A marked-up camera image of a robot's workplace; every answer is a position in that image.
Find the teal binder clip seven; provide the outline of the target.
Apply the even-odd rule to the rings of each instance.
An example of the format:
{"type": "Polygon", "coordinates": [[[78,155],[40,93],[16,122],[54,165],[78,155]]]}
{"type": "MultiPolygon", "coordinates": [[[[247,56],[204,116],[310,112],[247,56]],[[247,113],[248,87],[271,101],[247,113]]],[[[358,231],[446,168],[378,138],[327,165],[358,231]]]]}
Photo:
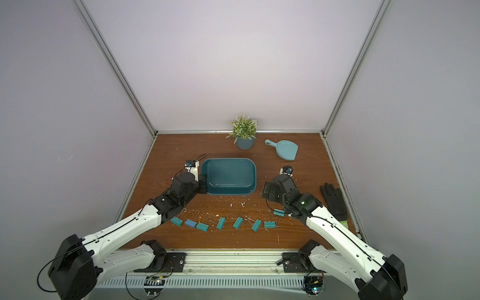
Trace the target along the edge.
{"type": "Polygon", "coordinates": [[[275,216],[285,217],[285,212],[283,210],[280,210],[280,209],[274,209],[273,214],[275,216]]]}

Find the blue binder clip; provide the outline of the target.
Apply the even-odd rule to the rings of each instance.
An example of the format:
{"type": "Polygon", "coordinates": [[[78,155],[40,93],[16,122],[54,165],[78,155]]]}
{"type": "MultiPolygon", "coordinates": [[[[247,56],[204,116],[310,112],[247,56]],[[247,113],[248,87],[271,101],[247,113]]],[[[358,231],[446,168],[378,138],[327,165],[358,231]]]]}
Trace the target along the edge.
{"type": "Polygon", "coordinates": [[[190,218],[187,218],[185,225],[195,229],[198,225],[200,210],[196,210],[190,218]]]}

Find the teal binder clip six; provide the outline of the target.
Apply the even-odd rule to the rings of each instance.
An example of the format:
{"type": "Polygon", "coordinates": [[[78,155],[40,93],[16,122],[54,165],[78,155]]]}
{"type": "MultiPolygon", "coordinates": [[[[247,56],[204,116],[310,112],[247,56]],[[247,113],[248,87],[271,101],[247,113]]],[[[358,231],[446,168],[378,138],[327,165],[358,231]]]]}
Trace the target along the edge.
{"type": "Polygon", "coordinates": [[[279,225],[277,224],[277,217],[275,215],[269,216],[265,221],[264,221],[264,228],[265,229],[274,229],[278,228],[279,225]]]}

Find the teal plastic storage box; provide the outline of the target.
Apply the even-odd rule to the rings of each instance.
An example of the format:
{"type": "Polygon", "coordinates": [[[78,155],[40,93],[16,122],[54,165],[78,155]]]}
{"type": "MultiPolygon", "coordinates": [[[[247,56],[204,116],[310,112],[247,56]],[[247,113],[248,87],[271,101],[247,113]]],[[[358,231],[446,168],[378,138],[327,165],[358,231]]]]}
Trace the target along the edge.
{"type": "Polygon", "coordinates": [[[202,163],[209,195],[247,196],[257,187],[257,169],[248,158],[212,158],[202,163]]]}

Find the teal binder clip one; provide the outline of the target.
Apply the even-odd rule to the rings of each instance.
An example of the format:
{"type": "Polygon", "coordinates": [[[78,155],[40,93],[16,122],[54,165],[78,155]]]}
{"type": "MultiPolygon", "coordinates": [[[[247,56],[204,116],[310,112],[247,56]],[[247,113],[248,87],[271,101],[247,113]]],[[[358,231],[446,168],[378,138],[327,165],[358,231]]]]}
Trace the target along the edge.
{"type": "Polygon", "coordinates": [[[209,231],[209,224],[204,222],[200,217],[199,217],[199,220],[198,220],[198,223],[196,225],[196,229],[197,230],[200,230],[202,232],[208,232],[209,231]]]}

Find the teal binder clip four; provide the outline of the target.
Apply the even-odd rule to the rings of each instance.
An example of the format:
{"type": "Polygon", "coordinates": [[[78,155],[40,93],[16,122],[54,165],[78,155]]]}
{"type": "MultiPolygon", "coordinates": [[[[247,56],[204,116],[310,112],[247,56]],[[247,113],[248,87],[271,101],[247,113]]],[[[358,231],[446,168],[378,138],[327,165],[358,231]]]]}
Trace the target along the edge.
{"type": "Polygon", "coordinates": [[[249,216],[245,216],[245,220],[248,221],[251,224],[251,229],[254,232],[257,232],[262,225],[262,221],[260,219],[253,219],[249,216]]]}

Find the teal binder clip two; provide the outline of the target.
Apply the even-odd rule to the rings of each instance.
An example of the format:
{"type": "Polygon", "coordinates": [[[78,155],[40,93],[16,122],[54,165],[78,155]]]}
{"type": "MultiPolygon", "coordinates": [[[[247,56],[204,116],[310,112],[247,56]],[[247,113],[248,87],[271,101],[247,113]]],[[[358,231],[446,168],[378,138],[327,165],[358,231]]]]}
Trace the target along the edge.
{"type": "Polygon", "coordinates": [[[217,230],[222,230],[225,226],[226,218],[225,217],[220,217],[217,220],[211,220],[215,225],[217,230]]]}

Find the teal binder clip three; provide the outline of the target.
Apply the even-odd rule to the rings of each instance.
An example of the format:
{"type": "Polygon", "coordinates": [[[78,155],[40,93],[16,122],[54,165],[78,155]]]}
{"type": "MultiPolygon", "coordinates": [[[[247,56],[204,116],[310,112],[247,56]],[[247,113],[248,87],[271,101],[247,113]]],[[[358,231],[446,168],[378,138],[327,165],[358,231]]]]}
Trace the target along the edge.
{"type": "Polygon", "coordinates": [[[232,217],[229,214],[227,215],[227,219],[232,222],[232,227],[238,230],[244,222],[242,217],[232,217]]]}

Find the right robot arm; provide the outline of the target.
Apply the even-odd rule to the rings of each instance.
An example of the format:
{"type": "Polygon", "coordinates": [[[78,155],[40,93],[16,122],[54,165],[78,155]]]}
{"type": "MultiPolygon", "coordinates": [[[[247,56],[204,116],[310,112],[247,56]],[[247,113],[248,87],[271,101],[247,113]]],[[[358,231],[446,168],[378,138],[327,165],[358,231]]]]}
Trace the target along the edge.
{"type": "Polygon", "coordinates": [[[280,174],[265,183],[262,198],[282,205],[285,213],[322,236],[337,252],[309,242],[304,257],[315,270],[348,285],[361,300],[402,300],[408,291],[405,264],[386,257],[344,227],[310,193],[301,193],[293,178],[280,174]]]}

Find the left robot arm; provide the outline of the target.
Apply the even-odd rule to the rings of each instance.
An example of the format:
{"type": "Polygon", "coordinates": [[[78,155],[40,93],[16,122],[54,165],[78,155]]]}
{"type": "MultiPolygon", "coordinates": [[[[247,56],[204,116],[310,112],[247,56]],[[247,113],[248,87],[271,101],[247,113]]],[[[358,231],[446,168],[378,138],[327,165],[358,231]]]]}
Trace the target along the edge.
{"type": "Polygon", "coordinates": [[[55,257],[47,263],[48,277],[62,300],[81,300],[97,285],[122,273],[162,266],[165,250],[156,241],[116,253],[121,246],[172,220],[198,194],[207,192],[206,176],[181,172],[160,196],[131,216],[101,231],[64,239],[55,257]]]}

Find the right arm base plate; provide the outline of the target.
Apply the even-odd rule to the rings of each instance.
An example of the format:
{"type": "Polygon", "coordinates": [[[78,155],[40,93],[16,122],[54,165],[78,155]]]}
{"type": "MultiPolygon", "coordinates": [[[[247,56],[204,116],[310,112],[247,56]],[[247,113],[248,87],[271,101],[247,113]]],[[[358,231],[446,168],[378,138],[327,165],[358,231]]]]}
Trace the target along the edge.
{"type": "Polygon", "coordinates": [[[283,252],[276,263],[282,266],[285,273],[321,273],[323,270],[314,267],[310,259],[298,252],[283,252]]]}

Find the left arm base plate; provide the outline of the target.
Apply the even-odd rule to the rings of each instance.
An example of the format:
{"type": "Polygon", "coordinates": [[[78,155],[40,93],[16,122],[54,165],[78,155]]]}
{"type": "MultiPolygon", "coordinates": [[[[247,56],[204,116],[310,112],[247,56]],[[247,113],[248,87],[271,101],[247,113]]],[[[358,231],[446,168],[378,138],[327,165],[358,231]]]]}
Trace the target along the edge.
{"type": "Polygon", "coordinates": [[[144,270],[146,273],[182,273],[186,263],[185,252],[167,252],[156,255],[144,270]]]}

